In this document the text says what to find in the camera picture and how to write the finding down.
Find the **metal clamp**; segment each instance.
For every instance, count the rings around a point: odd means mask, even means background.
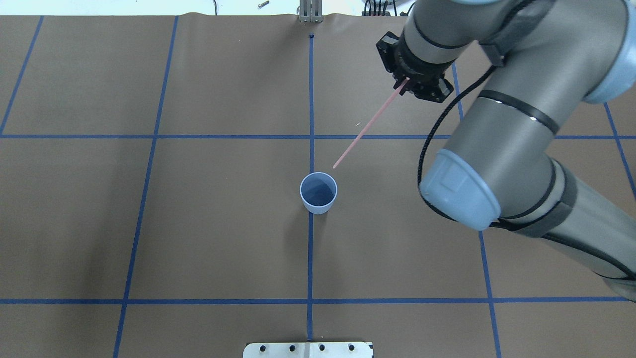
[[[371,342],[251,343],[243,358],[373,358]]]
[[[300,22],[322,22],[322,0],[300,0],[298,20]]]

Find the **straw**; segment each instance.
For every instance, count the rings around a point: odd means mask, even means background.
[[[360,140],[360,138],[362,138],[362,136],[364,136],[364,134],[366,133],[366,131],[369,130],[369,128],[371,127],[371,125],[382,115],[382,112],[384,112],[384,110],[387,109],[387,107],[391,104],[391,102],[393,102],[393,100],[398,96],[398,94],[400,93],[400,91],[402,90],[402,88],[404,88],[404,86],[406,85],[406,83],[408,82],[408,77],[404,79],[404,81],[402,81],[402,84],[396,88],[396,90],[389,96],[389,98],[387,99],[386,102],[384,102],[384,104],[382,105],[382,107],[380,107],[380,109],[378,110],[378,113],[376,113],[373,118],[371,118],[371,120],[369,121],[369,123],[366,124],[366,126],[364,128],[362,128],[362,131],[360,131],[360,134],[357,135],[357,137],[354,139],[353,142],[351,142],[351,144],[349,145],[349,147],[347,148],[347,150],[345,150],[344,153],[342,153],[342,155],[340,156],[340,158],[338,158],[338,160],[336,161],[336,164],[333,165],[333,169],[336,169],[336,167],[338,166],[338,164],[340,164],[340,162],[342,162],[342,159],[344,159],[347,154],[349,154],[349,152],[351,151],[351,148],[354,147],[354,145],[356,145],[357,141]]]

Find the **black cable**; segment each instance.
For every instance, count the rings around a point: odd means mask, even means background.
[[[409,7],[408,7],[408,10],[406,11],[406,16],[408,16],[408,14],[410,14],[410,13],[411,13],[411,10],[412,10],[412,9],[413,9],[413,7],[415,6],[415,3],[416,3],[416,2],[417,2],[417,1],[414,1],[414,2],[413,2],[413,4],[411,4],[411,6],[409,6]]]
[[[612,264],[615,268],[618,268],[619,270],[621,270],[626,277],[622,278],[621,280],[629,280],[629,281],[633,281],[636,280],[636,273],[634,273],[632,270],[630,270],[630,268],[628,268],[627,266],[625,266],[622,262],[620,262],[619,260],[617,260],[616,258],[610,256],[609,254],[607,254],[606,252],[603,252],[593,246],[587,245],[585,243],[581,243],[581,242],[576,242],[574,240],[568,240],[567,238],[563,238],[561,236],[557,236],[551,233],[547,233],[543,236],[541,236],[541,238],[546,239],[546,240],[550,240],[550,241],[554,241],[555,243],[559,243],[561,245],[565,245],[567,247],[571,247],[575,250],[579,250],[579,251],[583,251],[584,253],[588,254],[588,255],[592,255],[594,257],[597,257],[605,262],[608,262],[609,264]]]
[[[512,10],[510,10],[510,12],[506,15],[506,17],[504,18],[503,22],[501,22],[501,26],[499,27],[499,29],[503,29],[506,25],[508,25],[508,23],[513,19],[513,17],[516,16],[516,14],[519,11],[522,11],[523,9],[525,9],[528,5],[534,3],[536,0],[523,0],[522,2],[518,3]]]
[[[495,227],[497,229],[505,229],[508,231],[512,231],[513,230],[513,224],[510,224],[509,222],[493,222],[490,224],[490,227]]]
[[[476,80],[472,85],[468,86],[468,88],[465,89],[462,93],[460,93],[459,96],[455,97],[453,101],[451,101],[451,103],[448,104],[444,112],[442,112],[442,114],[439,115],[437,122],[435,122],[435,124],[431,128],[431,131],[429,132],[429,135],[426,137],[426,142],[424,142],[424,146],[422,147],[422,153],[420,153],[420,162],[417,168],[417,185],[420,185],[420,182],[422,182],[422,165],[424,163],[424,156],[426,155],[426,151],[428,150],[429,145],[431,144],[431,140],[433,139],[435,132],[437,132],[439,125],[442,123],[442,121],[444,121],[444,118],[446,118],[446,116],[450,113],[453,107],[457,103],[459,103],[459,101],[462,98],[466,97],[466,95],[472,92],[475,88],[479,87],[488,77],[490,77],[490,75],[495,71],[495,69],[497,69],[497,66],[491,66],[490,68],[488,68],[488,71],[486,71],[486,73],[484,73],[481,77],[479,77],[479,79]]]
[[[420,160],[419,160],[418,165],[417,165],[417,191],[418,192],[420,192],[420,188],[419,187],[420,187],[420,183],[422,182],[422,166],[424,165],[424,157],[426,156],[426,152],[428,151],[429,145],[431,144],[431,140],[435,136],[435,132],[437,132],[437,130],[439,128],[439,125],[441,125],[441,123],[444,121],[444,119],[450,113],[450,111],[453,109],[453,107],[455,107],[455,105],[457,103],[459,103],[459,101],[461,101],[462,98],[466,97],[466,95],[468,95],[470,92],[472,92],[475,88],[479,87],[488,77],[490,77],[490,75],[492,75],[492,73],[495,71],[495,69],[497,69],[497,66],[491,66],[490,68],[488,68],[488,71],[486,71],[486,73],[484,73],[481,77],[479,77],[479,79],[476,80],[472,85],[468,86],[468,88],[465,89],[462,93],[460,93],[459,96],[455,97],[453,99],[453,101],[451,101],[448,104],[448,106],[446,107],[444,112],[442,112],[442,114],[439,115],[439,118],[437,119],[437,122],[435,122],[435,124],[431,128],[431,131],[429,132],[429,135],[426,137],[426,141],[424,142],[424,146],[422,147],[422,152],[420,153]],[[434,207],[431,203],[426,201],[426,199],[424,199],[424,195],[422,195],[422,199],[424,200],[426,205],[428,205],[428,207],[430,207],[438,215],[441,215],[442,217],[445,217],[445,218],[447,218],[449,220],[453,220],[454,221],[453,218],[451,218],[448,215],[444,214],[439,209]],[[491,226],[494,226],[495,224],[504,225],[504,223],[492,223]]]

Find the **grid line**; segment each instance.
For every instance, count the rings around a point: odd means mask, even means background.
[[[460,94],[459,89],[459,79],[457,75],[457,68],[455,67],[455,63],[452,64],[453,68],[453,77],[455,78],[455,93],[457,96]],[[459,120],[460,122],[464,120],[464,109],[461,105],[461,101],[458,103],[458,111],[459,111]],[[499,344],[499,329],[497,328],[497,315],[495,313],[495,304],[492,299],[492,286],[490,284],[490,272],[488,270],[488,257],[486,255],[486,243],[483,239],[483,231],[479,231],[479,242],[480,242],[480,252],[481,252],[481,265],[483,268],[483,277],[486,284],[486,295],[488,296],[488,310],[490,312],[490,325],[492,327],[492,337],[495,346],[495,354],[497,358],[501,357],[501,345]]]
[[[366,134],[364,140],[425,140],[419,134]],[[355,134],[0,134],[0,139],[219,139],[219,140],[352,140]],[[447,140],[449,134],[437,134],[434,140]],[[636,136],[559,135],[557,140],[636,140]]]
[[[33,52],[33,48],[35,47],[40,28],[42,28],[43,21],[44,21],[44,16],[40,16],[38,21],[38,26],[36,26],[36,30],[33,33],[33,38],[31,39],[31,44],[29,45],[29,50],[27,51],[27,55],[24,57],[22,68],[20,68],[20,74],[18,74],[18,79],[15,81],[15,86],[13,88],[13,92],[11,93],[9,104],[7,105],[6,111],[4,112],[2,124],[0,124],[0,134],[4,132],[4,127],[6,126],[6,122],[7,120],[9,120],[9,114],[11,113],[11,107],[13,107],[13,101],[15,100],[15,96],[18,94],[18,88],[20,88],[20,83],[22,83],[22,76],[24,76],[24,71],[26,71],[27,69],[27,64],[29,63],[29,59],[31,58],[31,53]]]
[[[614,133],[613,139],[616,141],[618,152],[621,155],[621,160],[623,161],[623,166],[625,167],[627,180],[630,182],[630,187],[632,188],[632,194],[634,196],[634,199],[636,199],[636,185],[634,185],[634,179],[632,177],[632,172],[630,171],[630,165],[629,163],[627,163],[627,158],[625,157],[625,152],[623,151],[623,145],[621,144],[621,139],[618,136],[618,130],[616,129],[616,125],[614,124],[614,119],[612,118],[612,111],[609,110],[609,105],[607,104],[607,102],[605,102],[603,105],[605,106],[605,112],[607,113],[607,119],[609,120],[609,125],[612,127],[612,133]]]
[[[163,74],[163,84],[161,89],[161,96],[159,98],[159,105],[157,108],[157,116],[155,120],[155,132],[152,145],[150,146],[150,154],[148,155],[148,166],[146,168],[146,178],[144,179],[144,188],[141,193],[141,203],[139,204],[139,215],[137,217],[137,227],[135,228],[135,237],[132,242],[132,249],[130,251],[130,262],[128,264],[128,274],[126,277],[126,286],[123,294],[123,302],[121,304],[120,321],[117,327],[117,335],[115,336],[115,344],[113,349],[113,358],[119,356],[119,348],[121,344],[121,335],[123,334],[123,326],[126,319],[126,309],[128,296],[130,294],[130,284],[132,282],[132,273],[135,268],[135,258],[137,256],[137,246],[139,244],[139,234],[141,233],[141,223],[144,218],[144,209],[146,207],[146,198],[148,196],[148,185],[150,183],[150,174],[153,169],[153,159],[155,157],[155,148],[157,143],[157,135],[159,133],[159,125],[161,124],[161,114],[163,110],[163,100],[165,98],[165,90],[168,85],[168,77],[170,74],[170,62],[172,60],[172,50],[174,49],[174,39],[177,34],[177,24],[179,23],[179,17],[174,17],[174,23],[172,25],[172,36],[170,38],[170,48],[168,49],[168,59],[165,64],[165,71]]]
[[[430,298],[313,298],[312,304],[470,304],[470,303],[578,303],[578,302],[630,302],[620,296],[564,296],[564,297],[430,297]],[[66,298],[2,298],[0,304],[93,304],[109,305],[252,305],[302,304],[304,298],[274,299],[66,299]]]
[[[314,34],[309,34],[309,173],[314,172]],[[314,214],[307,213],[307,341],[314,338]]]
[[[497,328],[497,315],[495,313],[495,303],[492,299],[492,286],[490,284],[490,272],[488,270],[488,257],[486,255],[486,243],[483,239],[483,231],[479,232],[479,242],[481,251],[481,264],[483,266],[483,276],[486,281],[486,295],[488,295],[488,309],[490,311],[490,324],[492,325],[492,337],[495,343],[495,353],[497,358],[501,358],[501,346],[499,345],[499,330]]]
[[[461,94],[461,92],[459,91],[459,77],[457,76],[457,66],[455,65],[454,61],[453,61],[453,64],[451,65],[451,67],[453,69],[453,82],[455,83],[455,96],[459,97],[459,95]],[[460,120],[463,120],[464,119],[464,105],[462,104],[462,100],[461,99],[457,103],[457,110],[459,111]]]

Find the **cup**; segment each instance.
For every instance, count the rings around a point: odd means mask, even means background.
[[[300,182],[300,197],[310,213],[326,213],[338,195],[338,185],[331,175],[316,171]]]

